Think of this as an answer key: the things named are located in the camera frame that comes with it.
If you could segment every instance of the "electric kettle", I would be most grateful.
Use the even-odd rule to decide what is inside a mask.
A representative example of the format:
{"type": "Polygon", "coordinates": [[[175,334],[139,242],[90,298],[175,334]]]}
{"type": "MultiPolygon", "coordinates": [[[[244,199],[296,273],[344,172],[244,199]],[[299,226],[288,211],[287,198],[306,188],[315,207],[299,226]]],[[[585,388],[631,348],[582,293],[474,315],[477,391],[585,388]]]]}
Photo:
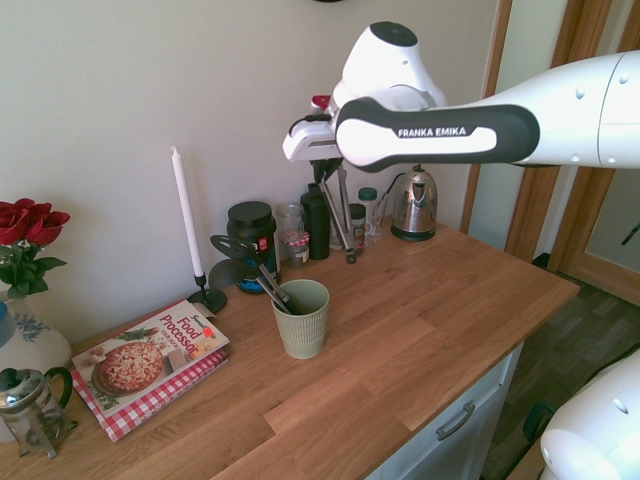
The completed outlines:
{"type": "Polygon", "coordinates": [[[419,164],[398,182],[391,233],[411,242],[429,240],[436,234],[436,182],[419,164]]]}
{"type": "Polygon", "coordinates": [[[44,375],[37,370],[6,368],[0,372],[0,417],[20,445],[20,456],[44,451],[57,455],[57,445],[77,423],[64,411],[72,391],[71,373],[54,367],[44,375]],[[58,401],[48,379],[62,376],[64,392],[58,401]]]}

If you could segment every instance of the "stainless steel kettle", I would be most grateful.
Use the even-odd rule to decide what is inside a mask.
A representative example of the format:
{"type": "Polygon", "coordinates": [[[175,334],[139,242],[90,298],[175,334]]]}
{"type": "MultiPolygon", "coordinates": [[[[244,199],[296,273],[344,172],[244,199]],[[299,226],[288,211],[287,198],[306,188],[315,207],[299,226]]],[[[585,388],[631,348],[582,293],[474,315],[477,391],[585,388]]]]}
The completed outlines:
{"type": "Polygon", "coordinates": [[[429,240],[436,234],[436,182],[420,165],[405,173],[398,182],[391,232],[411,242],[429,240]]]}

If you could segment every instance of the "drawer handle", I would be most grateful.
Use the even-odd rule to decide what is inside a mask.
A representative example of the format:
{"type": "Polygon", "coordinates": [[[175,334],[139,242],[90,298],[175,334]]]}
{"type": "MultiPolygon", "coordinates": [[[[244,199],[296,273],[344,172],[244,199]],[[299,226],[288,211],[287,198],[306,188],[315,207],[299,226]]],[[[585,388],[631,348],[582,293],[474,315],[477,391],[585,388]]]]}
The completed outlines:
{"type": "Polygon", "coordinates": [[[436,430],[436,433],[438,434],[438,441],[441,442],[445,438],[456,433],[460,429],[460,427],[467,423],[467,421],[471,418],[471,415],[473,415],[475,409],[476,406],[472,402],[465,403],[464,407],[462,407],[462,410],[465,412],[464,417],[462,417],[462,419],[458,423],[451,427],[450,430],[445,430],[444,425],[436,430]]]}

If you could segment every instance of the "wooden door frame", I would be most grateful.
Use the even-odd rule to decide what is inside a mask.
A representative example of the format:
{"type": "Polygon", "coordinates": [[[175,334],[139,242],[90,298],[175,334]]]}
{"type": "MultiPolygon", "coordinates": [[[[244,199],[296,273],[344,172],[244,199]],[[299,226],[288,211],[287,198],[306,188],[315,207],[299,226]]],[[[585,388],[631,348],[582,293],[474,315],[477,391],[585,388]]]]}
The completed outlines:
{"type": "MultiPolygon", "coordinates": [[[[635,0],[618,51],[639,49],[640,0],[635,0]]],[[[547,268],[640,305],[640,275],[586,253],[614,173],[609,169],[578,169],[547,268]]]]}
{"type": "MultiPolygon", "coordinates": [[[[595,55],[612,1],[568,0],[552,68],[595,55]]],[[[499,48],[502,53],[504,38],[499,48]]],[[[473,165],[469,174],[460,228],[464,233],[469,232],[480,168],[480,165],[473,165]]],[[[527,168],[524,172],[507,235],[506,252],[528,262],[533,260],[559,170],[558,167],[527,168]]]]}
{"type": "MultiPolygon", "coordinates": [[[[493,40],[491,53],[489,54],[489,69],[487,72],[487,81],[484,86],[483,98],[495,95],[496,86],[498,85],[498,75],[500,73],[500,62],[504,52],[504,44],[507,39],[507,28],[509,27],[509,17],[511,16],[511,6],[513,0],[500,0],[496,15],[496,28],[493,30],[493,40]]],[[[480,179],[480,165],[473,164],[469,170],[467,178],[467,191],[464,197],[464,207],[462,210],[462,221],[460,222],[460,231],[464,234],[469,233],[471,225],[471,214],[473,213],[473,202],[476,199],[476,191],[478,190],[478,180],[480,179]]]]}

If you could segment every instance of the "black container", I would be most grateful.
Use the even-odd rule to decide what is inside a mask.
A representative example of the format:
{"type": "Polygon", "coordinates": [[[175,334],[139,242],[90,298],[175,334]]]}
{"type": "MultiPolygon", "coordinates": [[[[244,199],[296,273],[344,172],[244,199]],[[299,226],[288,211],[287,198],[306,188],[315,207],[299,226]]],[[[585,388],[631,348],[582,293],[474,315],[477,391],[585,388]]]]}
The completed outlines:
{"type": "Polygon", "coordinates": [[[309,257],[324,260],[329,256],[331,216],[324,195],[317,183],[308,185],[309,191],[300,197],[304,207],[304,229],[309,232],[309,257]]]}
{"type": "MultiPolygon", "coordinates": [[[[231,207],[228,215],[227,234],[251,242],[267,270],[279,282],[280,259],[275,241],[276,219],[271,214],[271,207],[264,202],[243,202],[231,207]]],[[[238,288],[247,293],[264,293],[260,284],[251,279],[239,282],[238,288]]]]}

